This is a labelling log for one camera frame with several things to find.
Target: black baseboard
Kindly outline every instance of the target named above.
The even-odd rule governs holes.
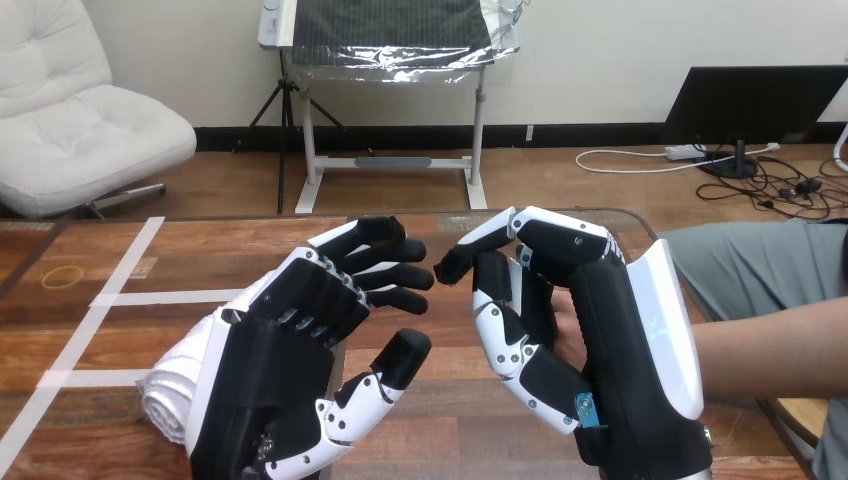
[[[803,143],[834,143],[845,123],[817,123]],[[247,138],[247,127],[199,127],[198,152],[228,152],[241,139],[243,151],[277,152],[280,127],[256,127]],[[525,140],[526,125],[489,125],[483,130],[483,148],[615,147],[658,145],[662,123],[602,123],[535,125],[533,139]],[[315,127],[316,149],[321,152],[374,150],[459,150],[471,148],[470,125],[411,127]],[[303,151],[300,127],[286,137],[286,150]]]

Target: white armchair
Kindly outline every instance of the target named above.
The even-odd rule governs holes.
[[[0,203],[43,217],[164,189],[99,199],[196,146],[177,113],[111,83],[80,0],[0,0]]]

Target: white towel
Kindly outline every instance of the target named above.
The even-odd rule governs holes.
[[[272,273],[274,272],[266,273],[223,308],[247,310],[247,303]],[[206,354],[212,321],[216,316],[220,317],[221,310],[219,307],[214,313],[204,317],[185,338],[156,362],[146,377],[136,382],[141,390],[144,411],[172,442],[185,442],[185,425],[191,399],[194,397],[194,388],[200,376],[200,366]]]

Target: computer monitor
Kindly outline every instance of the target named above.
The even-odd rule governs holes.
[[[745,144],[803,140],[847,78],[848,65],[692,67],[665,120],[662,142],[734,146],[735,160],[700,168],[752,177],[757,167],[746,160]]]

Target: white cable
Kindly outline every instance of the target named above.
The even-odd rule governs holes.
[[[842,159],[839,158],[839,154],[842,153],[842,145],[845,145],[846,139],[848,139],[848,123],[845,124],[845,130],[842,131],[842,135],[839,136],[839,140],[833,146],[833,160],[836,162],[836,166],[848,172],[848,165],[845,165]]]
[[[760,149],[760,150],[754,150],[753,152],[745,152],[745,155],[755,155],[757,153],[771,152],[771,151],[777,150],[779,148],[780,148],[780,145],[778,145],[776,143],[769,143],[766,148],[763,148],[763,149]],[[700,167],[701,165],[708,165],[710,163],[723,162],[725,160],[730,160],[731,158],[736,158],[735,155],[732,155],[732,156],[729,156],[729,157],[718,158],[716,160],[710,160],[708,162],[690,163],[690,164],[687,164],[687,165],[681,165],[679,167],[662,168],[662,169],[659,169],[659,170],[606,170],[606,169],[602,169],[602,168],[587,167],[586,165],[583,165],[582,163],[580,163],[580,157],[583,157],[584,155],[590,155],[590,154],[593,154],[593,153],[616,153],[616,154],[620,154],[620,155],[632,155],[634,157],[664,157],[665,156],[665,153],[636,153],[636,152],[625,152],[623,150],[589,150],[588,152],[583,152],[580,155],[577,155],[577,158],[575,158],[574,161],[577,162],[577,166],[579,166],[583,170],[588,170],[590,172],[637,174],[637,173],[675,172],[677,170],[683,170],[685,168]]]

